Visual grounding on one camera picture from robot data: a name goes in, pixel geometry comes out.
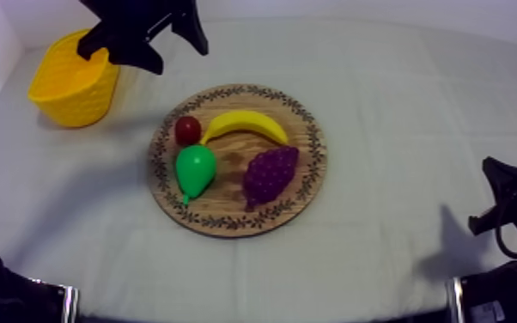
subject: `toy banana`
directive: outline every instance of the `toy banana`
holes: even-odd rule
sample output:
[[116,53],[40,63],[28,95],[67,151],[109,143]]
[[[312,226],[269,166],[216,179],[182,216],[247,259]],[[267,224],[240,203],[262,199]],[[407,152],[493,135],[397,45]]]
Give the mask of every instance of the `toy banana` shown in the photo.
[[289,143],[287,133],[273,118],[247,110],[230,111],[212,119],[200,143],[205,145],[211,138],[231,131],[254,131],[277,143]]

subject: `green pear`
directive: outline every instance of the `green pear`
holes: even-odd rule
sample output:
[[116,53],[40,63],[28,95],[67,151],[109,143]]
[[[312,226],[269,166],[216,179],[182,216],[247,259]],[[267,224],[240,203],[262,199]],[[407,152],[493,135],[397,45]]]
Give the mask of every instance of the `green pear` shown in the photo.
[[210,149],[193,145],[180,151],[176,159],[176,174],[184,203],[198,197],[216,174],[216,157]]

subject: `decorative plate border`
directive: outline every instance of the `decorative plate border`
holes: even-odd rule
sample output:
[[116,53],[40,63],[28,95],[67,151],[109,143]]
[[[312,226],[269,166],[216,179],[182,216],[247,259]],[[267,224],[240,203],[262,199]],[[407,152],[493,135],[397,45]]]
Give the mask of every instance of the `decorative plate border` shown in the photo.
[[[308,153],[311,155],[312,162],[307,164],[308,172],[302,177],[301,187],[295,192],[295,199],[298,201],[306,201],[313,193],[312,190],[314,188],[315,182],[318,179],[322,180],[322,177],[324,176],[324,169],[320,165],[325,161],[326,154],[323,152],[323,148],[325,148],[325,146],[319,136],[320,129],[317,126],[313,115],[307,111],[299,101],[286,95],[282,91],[255,84],[221,86],[218,87],[218,89],[212,90],[206,94],[197,95],[194,99],[190,99],[188,103],[175,108],[170,114],[168,114],[164,119],[162,126],[155,133],[155,140],[151,144],[154,145],[154,149],[151,147],[149,150],[149,164],[152,167],[152,172],[157,179],[156,186],[159,192],[164,193],[163,198],[176,211],[176,214],[179,215],[179,219],[182,221],[196,223],[202,227],[208,228],[225,228],[229,230],[237,230],[250,227],[261,229],[263,228],[263,224],[265,224],[266,221],[276,219],[277,217],[281,216],[284,211],[291,210],[293,206],[296,205],[295,200],[287,198],[280,201],[273,207],[267,207],[261,210],[256,216],[243,216],[237,219],[234,219],[231,216],[205,216],[190,211],[188,205],[184,205],[178,194],[172,192],[170,189],[168,167],[167,163],[162,158],[162,154],[168,152],[167,144],[170,138],[169,133],[176,120],[200,108],[203,103],[207,101],[214,101],[218,98],[224,99],[232,95],[243,93],[257,95],[271,101],[281,101],[283,103],[283,107],[288,107],[293,114],[301,117],[302,121],[307,124]],[[177,223],[185,226],[185,224],[180,221],[177,221]],[[203,235],[210,235],[196,229],[194,229],[194,231]],[[232,238],[261,235],[268,231],[270,230],[260,231],[254,235],[233,236]]]

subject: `red apple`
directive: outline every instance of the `red apple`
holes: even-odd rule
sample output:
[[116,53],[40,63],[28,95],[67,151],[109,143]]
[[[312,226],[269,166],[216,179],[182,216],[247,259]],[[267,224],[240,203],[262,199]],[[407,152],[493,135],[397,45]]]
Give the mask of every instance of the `red apple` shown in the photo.
[[198,143],[202,135],[200,122],[194,117],[180,117],[174,126],[176,143],[180,146],[190,146]]

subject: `plastic fruit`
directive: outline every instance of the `plastic fruit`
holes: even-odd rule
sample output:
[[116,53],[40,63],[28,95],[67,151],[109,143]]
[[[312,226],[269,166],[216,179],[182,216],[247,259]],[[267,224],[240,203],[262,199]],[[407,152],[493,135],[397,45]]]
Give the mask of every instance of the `plastic fruit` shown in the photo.
[[289,146],[256,155],[243,178],[246,211],[252,211],[257,204],[274,201],[295,177],[298,160],[299,150]]
[[211,138],[231,131],[255,131],[277,143],[289,143],[287,133],[273,118],[247,110],[230,111],[212,119],[200,143],[206,144]]
[[180,189],[185,194],[184,203],[188,204],[188,201],[198,197],[215,177],[215,154],[198,144],[184,148],[176,159],[176,174]]
[[176,143],[181,146],[190,146],[198,143],[202,130],[200,122],[194,117],[180,117],[174,126]]

